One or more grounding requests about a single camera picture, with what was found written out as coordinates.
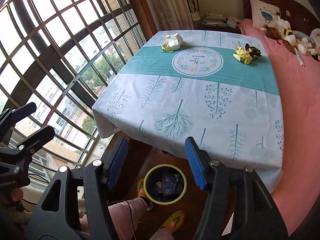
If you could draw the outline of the left hand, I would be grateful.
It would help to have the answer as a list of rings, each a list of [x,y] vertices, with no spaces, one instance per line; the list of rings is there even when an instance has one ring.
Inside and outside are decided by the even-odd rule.
[[[1,187],[1,211],[23,212],[24,206],[22,188],[2,188]]]

